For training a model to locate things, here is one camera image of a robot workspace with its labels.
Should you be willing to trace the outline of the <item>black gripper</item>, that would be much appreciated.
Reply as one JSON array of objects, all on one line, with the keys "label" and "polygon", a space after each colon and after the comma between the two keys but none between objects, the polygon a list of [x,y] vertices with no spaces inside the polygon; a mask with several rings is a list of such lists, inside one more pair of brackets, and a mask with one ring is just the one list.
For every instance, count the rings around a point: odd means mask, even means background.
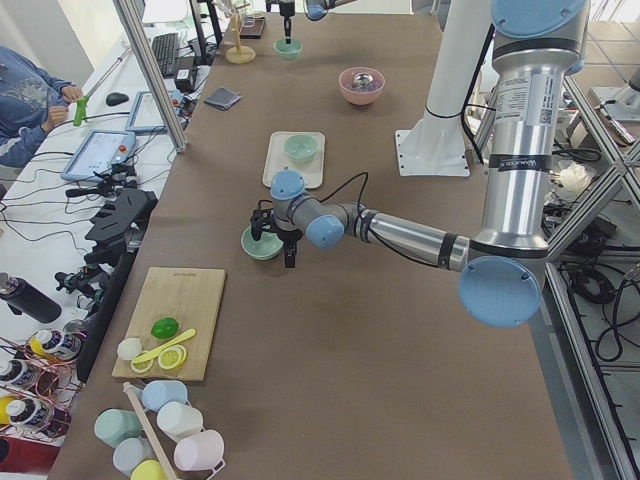
[{"label": "black gripper", "polygon": [[273,207],[263,208],[265,200],[257,202],[256,208],[250,217],[250,231],[254,241],[259,241],[263,233],[274,233],[284,243],[284,266],[294,268],[296,266],[297,242],[301,240],[301,231],[285,230],[276,224],[276,215]]},{"label": "black gripper", "polygon": [[279,14],[283,18],[284,40],[286,45],[292,43],[292,18],[296,13],[294,0],[265,0],[265,7],[268,12],[276,6]]}]

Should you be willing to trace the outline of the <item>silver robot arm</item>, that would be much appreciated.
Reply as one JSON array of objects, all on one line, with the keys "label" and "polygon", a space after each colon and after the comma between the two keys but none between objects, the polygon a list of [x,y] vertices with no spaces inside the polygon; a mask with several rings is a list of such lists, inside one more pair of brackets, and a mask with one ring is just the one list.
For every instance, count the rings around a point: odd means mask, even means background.
[{"label": "silver robot arm", "polygon": [[548,245],[541,229],[563,79],[581,68],[585,1],[451,3],[421,120],[397,134],[403,175],[460,174],[466,164],[461,119],[475,75],[490,57],[499,80],[480,230],[464,237],[364,207],[312,196],[302,176],[278,172],[272,205],[256,209],[254,239],[277,235],[285,263],[307,239],[328,249],[344,236],[377,242],[426,266],[459,273],[458,294],[477,320],[514,327],[541,302]]},{"label": "silver robot arm", "polygon": [[[322,20],[330,10],[353,3],[354,0],[305,0],[303,10],[306,17],[311,21]],[[283,18],[284,39],[286,45],[292,44],[292,18],[296,15],[296,5],[294,0],[266,0],[265,7],[268,12],[271,7],[278,7],[279,15]]]}]

